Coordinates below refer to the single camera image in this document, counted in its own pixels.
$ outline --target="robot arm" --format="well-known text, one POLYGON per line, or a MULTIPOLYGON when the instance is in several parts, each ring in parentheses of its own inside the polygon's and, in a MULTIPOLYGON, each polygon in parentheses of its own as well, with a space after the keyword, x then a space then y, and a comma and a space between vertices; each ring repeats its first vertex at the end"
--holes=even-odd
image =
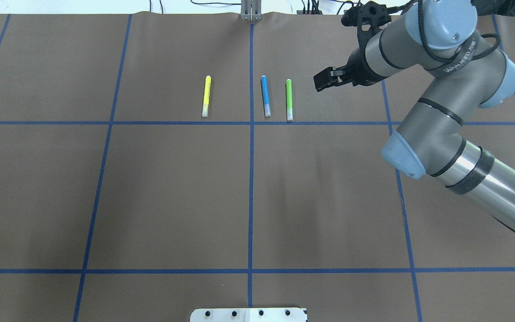
POLYGON ((374 2, 355 7, 343 25, 358 27, 359 49, 347 65, 313 79, 317 91, 352 83, 370 86, 413 65, 435 76, 394 131, 382 157, 407 176, 438 178, 515 232, 515 170, 458 134, 476 108, 498 105, 515 92, 515 64, 476 28, 469 0, 420 0, 390 22, 374 2), (363 31, 362 25, 370 25, 363 31))

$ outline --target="light blue joint cap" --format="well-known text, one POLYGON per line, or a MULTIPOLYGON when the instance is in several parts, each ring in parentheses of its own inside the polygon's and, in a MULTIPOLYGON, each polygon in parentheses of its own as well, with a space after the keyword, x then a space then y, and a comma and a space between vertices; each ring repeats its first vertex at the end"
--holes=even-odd
POLYGON ((398 171, 413 179, 419 179, 425 175, 426 170, 421 159, 414 153, 413 148, 399 132, 394 131, 387 144, 380 151, 381 157, 390 163, 398 171))
POLYGON ((515 92, 515 64, 511 61, 506 53, 506 72, 504 78, 498 87, 498 90, 486 102, 480 104, 481 108, 491 108, 500 104, 505 98, 510 97, 515 92))
MULTIPOLYGON (((463 43, 476 29, 478 13, 470 0, 424 0, 425 33, 432 49, 449 49, 463 43)), ((418 4, 406 13, 406 30, 417 43, 421 42, 418 30, 418 4)))

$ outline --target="yellow marker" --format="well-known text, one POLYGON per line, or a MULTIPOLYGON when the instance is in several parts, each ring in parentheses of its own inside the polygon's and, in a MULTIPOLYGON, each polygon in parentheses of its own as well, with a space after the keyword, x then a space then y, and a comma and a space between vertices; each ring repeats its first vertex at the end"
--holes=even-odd
POLYGON ((208 107, 210 106, 210 85, 212 85, 212 77, 206 76, 206 85, 204 85, 204 104, 202 105, 202 117, 208 117, 208 107))

